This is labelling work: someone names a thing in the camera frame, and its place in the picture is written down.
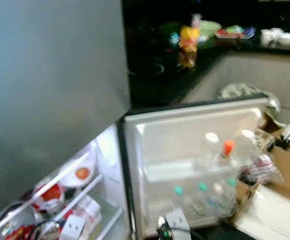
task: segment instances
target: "dish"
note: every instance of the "dish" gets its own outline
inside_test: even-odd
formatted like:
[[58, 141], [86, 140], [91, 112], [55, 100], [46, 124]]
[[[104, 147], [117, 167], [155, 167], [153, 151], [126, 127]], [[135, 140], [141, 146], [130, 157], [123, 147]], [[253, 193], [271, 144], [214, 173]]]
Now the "dish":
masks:
[[277, 41], [281, 45], [290, 46], [290, 32], [281, 33]]
[[[0, 214], [0, 221], [19, 208], [23, 203], [18, 201], [7, 206]], [[41, 221], [41, 216], [31, 206], [13, 217], [0, 229], [0, 240], [27, 239], [32, 229]]]
[[247, 27], [243, 33], [231, 33], [222, 28], [215, 32], [215, 36], [219, 39], [250, 39], [255, 35], [255, 31], [255, 27]]
[[200, 23], [200, 35], [208, 38], [212, 37], [215, 32], [220, 30], [222, 26], [214, 21], [201, 21]]
[[[77, 159], [73, 159], [59, 170], [61, 173], [70, 165], [72, 165]], [[90, 158], [86, 158], [80, 164], [78, 164], [72, 171], [64, 176], [60, 183], [66, 188], [82, 188], [86, 186], [91, 180], [95, 173], [95, 165]]]

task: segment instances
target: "refrigerator shelf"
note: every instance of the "refrigerator shelf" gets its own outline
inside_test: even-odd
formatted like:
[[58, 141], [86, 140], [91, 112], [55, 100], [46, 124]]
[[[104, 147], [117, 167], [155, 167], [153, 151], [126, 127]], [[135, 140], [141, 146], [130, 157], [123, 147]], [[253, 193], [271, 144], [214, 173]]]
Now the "refrigerator shelf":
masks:
[[127, 234], [124, 231], [127, 229], [127, 225], [123, 217], [124, 210], [121, 207], [112, 205], [102, 197], [95, 195], [94, 192], [90, 192], [89, 195], [100, 205], [101, 221], [89, 235], [88, 239], [113, 239], [108, 237], [108, 235], [115, 237], [115, 239], [125, 239], [123, 236]]
[[112, 216], [112, 218], [109, 220], [109, 222], [107, 223], [107, 225], [100, 232], [100, 234], [97, 236], [96, 240], [102, 240], [102, 239], [104, 239], [104, 237], [106, 236], [106, 234], [112, 229], [112, 227], [117, 222], [117, 220], [122, 215], [122, 213], [123, 213], [123, 210], [121, 208], [119, 208], [117, 210], [117, 212], [114, 214], [114, 216]]
[[80, 158], [78, 158], [76, 161], [73, 161], [72, 164], [67, 166], [64, 170], [61, 172], [58, 172], [58, 169], [54, 170], [53, 173], [50, 174], [50, 176], [44, 178], [40, 182], [44, 182], [48, 180], [48, 182], [39, 189], [36, 193], [33, 194], [33, 196], [25, 201], [20, 207], [16, 208], [13, 212], [8, 214], [5, 218], [3, 218], [0, 221], [0, 229], [8, 223], [12, 218], [16, 217], [18, 214], [20, 214], [22, 211], [24, 211], [27, 207], [31, 206], [41, 195], [43, 195], [45, 192], [47, 192], [52, 186], [57, 184], [63, 177], [65, 177], [68, 173], [70, 173], [73, 169], [75, 169], [76, 166], [81, 164], [83, 161], [86, 160], [86, 157], [89, 155], [84, 154]]
[[[53, 220], [58, 222], [69, 210], [71, 210], [75, 204], [77, 204], [92, 188], [94, 188], [101, 180], [103, 179], [103, 175], [99, 174], [90, 184], [88, 184], [82, 192], [80, 192], [74, 199], [72, 199], [69, 204], [59, 213], [57, 214]], [[51, 227], [53, 227], [53, 223], [49, 223], [45, 226], [42, 231], [42, 235], [47, 233]]]

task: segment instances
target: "food container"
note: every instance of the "food container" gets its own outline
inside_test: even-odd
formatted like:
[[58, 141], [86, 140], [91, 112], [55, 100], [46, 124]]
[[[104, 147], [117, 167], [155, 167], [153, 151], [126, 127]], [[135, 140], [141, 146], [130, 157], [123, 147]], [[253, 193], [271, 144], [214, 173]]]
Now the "food container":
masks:
[[[38, 185], [34, 193], [40, 190], [45, 184]], [[60, 184], [53, 185], [49, 190], [42, 194], [34, 203], [33, 207], [41, 213], [55, 214], [64, 205], [64, 188]]]
[[207, 38], [213, 37], [215, 32], [220, 30], [222, 26], [214, 21], [201, 21], [200, 23], [200, 35]]
[[[93, 163], [93, 159], [88, 157], [89, 154], [86, 156], [86, 159], [84, 161], [75, 166], [72, 171], [70, 171], [60, 180], [60, 184], [64, 187], [66, 199], [71, 198], [75, 194], [77, 189], [81, 189], [89, 184], [96, 172], [96, 167]], [[73, 165], [74, 162], [77, 160], [78, 159], [73, 159], [64, 164], [64, 166], [59, 170], [59, 173]]]
[[290, 32], [280, 34], [277, 41], [281, 45], [290, 46]]
[[[22, 202], [18, 201], [7, 206], [0, 214], [0, 221], [22, 204]], [[41, 220], [41, 215], [33, 207], [29, 206], [0, 229], [0, 240], [27, 239], [30, 232]]]

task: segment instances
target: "plate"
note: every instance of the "plate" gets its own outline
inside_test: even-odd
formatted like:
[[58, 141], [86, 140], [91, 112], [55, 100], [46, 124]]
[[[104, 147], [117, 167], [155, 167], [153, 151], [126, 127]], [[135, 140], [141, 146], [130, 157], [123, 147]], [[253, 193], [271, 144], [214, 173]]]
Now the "plate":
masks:
[[[59, 173], [64, 171], [66, 168], [68, 168], [70, 165], [72, 165], [77, 160], [78, 159], [73, 159], [73, 160], [67, 162], [66, 164], [64, 164], [64, 166], [62, 166], [61, 169], [59, 170]], [[75, 174], [75, 172], [80, 168], [87, 168], [89, 170], [89, 175], [84, 180], [78, 178]], [[82, 188], [92, 180], [94, 174], [95, 174], [95, 165], [90, 158], [87, 158], [86, 160], [81, 162], [79, 165], [77, 165], [75, 167], [75, 169], [73, 169], [66, 176], [64, 176], [60, 180], [60, 183], [64, 187], [67, 187], [67, 188]]]

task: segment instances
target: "cardboard box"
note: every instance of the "cardboard box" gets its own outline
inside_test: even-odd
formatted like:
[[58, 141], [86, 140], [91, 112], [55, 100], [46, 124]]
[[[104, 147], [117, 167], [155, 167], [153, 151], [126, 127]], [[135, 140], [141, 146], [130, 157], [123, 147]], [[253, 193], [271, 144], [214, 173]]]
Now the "cardboard box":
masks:
[[249, 206], [258, 186], [259, 186], [258, 183], [250, 186], [242, 181], [237, 182], [236, 186], [237, 208], [235, 210], [234, 215], [228, 218], [228, 221], [230, 223], [234, 223], [245, 211], [245, 209]]
[[290, 198], [290, 151], [275, 146], [272, 150], [273, 161], [282, 174], [282, 182], [273, 182], [269, 187]]

